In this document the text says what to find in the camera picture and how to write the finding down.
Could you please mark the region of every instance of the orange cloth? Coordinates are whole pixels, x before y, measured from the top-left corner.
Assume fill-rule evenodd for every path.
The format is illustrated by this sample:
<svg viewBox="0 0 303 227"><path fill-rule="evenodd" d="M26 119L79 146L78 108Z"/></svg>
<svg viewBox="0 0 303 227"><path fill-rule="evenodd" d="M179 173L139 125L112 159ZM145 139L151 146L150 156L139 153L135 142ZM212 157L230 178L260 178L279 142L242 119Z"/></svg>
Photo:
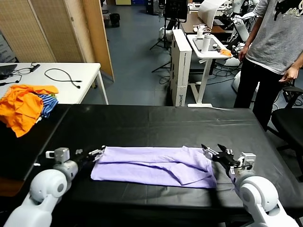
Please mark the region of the orange cloth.
<svg viewBox="0 0 303 227"><path fill-rule="evenodd" d="M17 137L26 134L39 118L43 101L33 94L58 93L54 86L12 85L0 99L0 121L11 127Z"/></svg>

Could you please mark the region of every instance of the white box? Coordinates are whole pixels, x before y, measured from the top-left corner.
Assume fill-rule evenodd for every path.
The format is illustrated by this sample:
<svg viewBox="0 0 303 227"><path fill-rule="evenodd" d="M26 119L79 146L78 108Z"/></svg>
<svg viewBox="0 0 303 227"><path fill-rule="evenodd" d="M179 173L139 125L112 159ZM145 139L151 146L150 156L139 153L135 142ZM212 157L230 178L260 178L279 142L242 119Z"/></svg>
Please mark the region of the white box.
<svg viewBox="0 0 303 227"><path fill-rule="evenodd" d="M192 49L181 29L173 30L169 86L174 106L184 106Z"/></svg>
<svg viewBox="0 0 303 227"><path fill-rule="evenodd" d="M174 87L171 89L172 103L174 106L184 106L186 99L187 86Z"/></svg>
<svg viewBox="0 0 303 227"><path fill-rule="evenodd" d="M8 47L8 43L5 40L0 41L0 50Z"/></svg>
<svg viewBox="0 0 303 227"><path fill-rule="evenodd" d="M13 51L10 49L10 47L6 47L2 50L0 50L0 62L8 62L15 58L15 54Z"/></svg>
<svg viewBox="0 0 303 227"><path fill-rule="evenodd" d="M184 87L188 84L192 49L181 29L172 32L170 74L171 78L176 80L178 87Z"/></svg>

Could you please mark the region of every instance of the purple shirt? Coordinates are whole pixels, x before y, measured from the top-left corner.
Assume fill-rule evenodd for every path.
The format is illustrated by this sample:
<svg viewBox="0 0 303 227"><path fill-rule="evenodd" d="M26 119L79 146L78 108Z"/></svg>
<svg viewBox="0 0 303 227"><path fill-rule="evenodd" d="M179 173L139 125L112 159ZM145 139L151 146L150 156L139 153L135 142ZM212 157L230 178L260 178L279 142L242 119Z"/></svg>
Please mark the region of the purple shirt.
<svg viewBox="0 0 303 227"><path fill-rule="evenodd" d="M106 147L91 179L215 188L212 163L201 148Z"/></svg>

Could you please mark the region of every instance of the black tablecloth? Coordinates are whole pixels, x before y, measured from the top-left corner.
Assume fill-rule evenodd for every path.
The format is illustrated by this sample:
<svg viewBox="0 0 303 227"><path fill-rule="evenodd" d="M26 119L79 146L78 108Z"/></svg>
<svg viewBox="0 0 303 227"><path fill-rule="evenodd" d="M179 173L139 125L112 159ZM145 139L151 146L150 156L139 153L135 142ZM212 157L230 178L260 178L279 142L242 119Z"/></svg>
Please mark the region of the black tablecloth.
<svg viewBox="0 0 303 227"><path fill-rule="evenodd" d="M0 176L25 180L69 108L70 105L57 105L50 118L39 121L19 138L11 128L0 122Z"/></svg>
<svg viewBox="0 0 303 227"><path fill-rule="evenodd" d="M93 150L101 145L201 147L201 143L214 149L218 149L218 143L225 145L233 149L235 157L241 152L256 154L257 174L275 185L286 211L297 217L302 212L302 184L247 109L73 105L47 149ZM172 216L181 215L177 211L186 211L182 215L191 218L246 214L230 179L216 164L217 191L92 181L91 169L89 166L74 179L62 206L86 214L100 214L101 210L118 214L118 210L123 210L127 215L153 216L155 209L166 211L157 215Z"/></svg>

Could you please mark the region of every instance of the laptop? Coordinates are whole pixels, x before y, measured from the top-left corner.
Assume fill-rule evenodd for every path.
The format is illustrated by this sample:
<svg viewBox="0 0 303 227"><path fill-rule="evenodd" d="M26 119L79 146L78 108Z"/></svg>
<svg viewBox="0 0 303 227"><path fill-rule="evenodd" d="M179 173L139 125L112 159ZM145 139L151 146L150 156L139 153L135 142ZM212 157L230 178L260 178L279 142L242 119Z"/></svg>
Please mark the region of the laptop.
<svg viewBox="0 0 303 227"><path fill-rule="evenodd" d="M16 64L14 65L3 65L0 66L0 80L6 79L13 75L13 71L17 67Z"/></svg>

